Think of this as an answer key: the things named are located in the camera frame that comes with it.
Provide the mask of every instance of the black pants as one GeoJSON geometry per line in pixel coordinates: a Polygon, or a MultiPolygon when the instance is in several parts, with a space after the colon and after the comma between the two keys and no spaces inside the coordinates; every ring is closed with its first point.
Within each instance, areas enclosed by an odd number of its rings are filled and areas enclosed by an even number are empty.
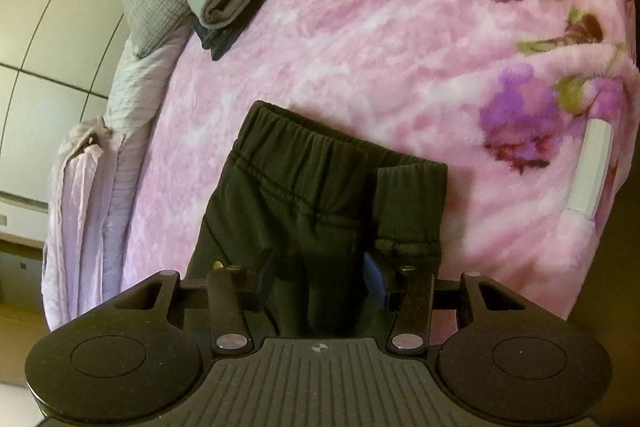
{"type": "Polygon", "coordinates": [[[363,253],[440,264],[447,166],[256,102],[207,205],[187,276],[276,252],[268,302],[285,337],[354,335],[363,253]]]}

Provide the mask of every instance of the white wardrobe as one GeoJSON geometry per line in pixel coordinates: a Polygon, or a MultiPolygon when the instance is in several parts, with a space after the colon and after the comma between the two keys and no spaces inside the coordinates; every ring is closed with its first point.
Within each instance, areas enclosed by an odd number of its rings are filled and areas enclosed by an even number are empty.
{"type": "Polygon", "coordinates": [[[104,113],[128,35],[118,0],[0,0],[0,232],[46,237],[53,156],[104,113]]]}

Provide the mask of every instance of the purple flower print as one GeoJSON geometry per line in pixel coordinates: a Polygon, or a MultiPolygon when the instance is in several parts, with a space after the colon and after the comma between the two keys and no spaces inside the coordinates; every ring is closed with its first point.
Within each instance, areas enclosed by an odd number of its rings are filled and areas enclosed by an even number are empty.
{"type": "Polygon", "coordinates": [[[566,129],[553,90],[529,64],[506,68],[499,80],[502,90],[480,110],[484,148],[520,174],[545,168],[558,154],[566,129]]]}
{"type": "Polygon", "coordinates": [[[618,126],[627,98],[623,82],[619,78],[597,76],[587,82],[586,90],[594,92],[589,118],[600,118],[618,126]]]}

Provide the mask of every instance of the fuzzy blanket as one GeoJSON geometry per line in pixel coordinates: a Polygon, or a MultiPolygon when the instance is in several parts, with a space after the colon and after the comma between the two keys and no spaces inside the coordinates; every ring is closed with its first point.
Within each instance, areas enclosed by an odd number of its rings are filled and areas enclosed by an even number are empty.
{"type": "Polygon", "coordinates": [[[268,0],[216,63],[193,36],[146,154],[123,288],[184,274],[254,100],[449,165],[440,276],[478,270],[562,317],[638,129],[633,0],[268,0]],[[597,212],[567,210],[586,123],[612,124],[597,212]]]}

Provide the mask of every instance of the black device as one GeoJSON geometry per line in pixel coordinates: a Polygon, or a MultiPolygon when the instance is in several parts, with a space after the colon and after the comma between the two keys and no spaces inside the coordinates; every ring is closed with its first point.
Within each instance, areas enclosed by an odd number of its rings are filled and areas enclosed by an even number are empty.
{"type": "Polygon", "coordinates": [[[593,338],[476,272],[435,280],[366,253],[383,334],[263,338],[274,255],[206,280],[161,271],[39,341],[25,374],[46,427],[594,427],[611,379],[593,338]],[[429,346],[431,312],[458,331],[429,346]]]}

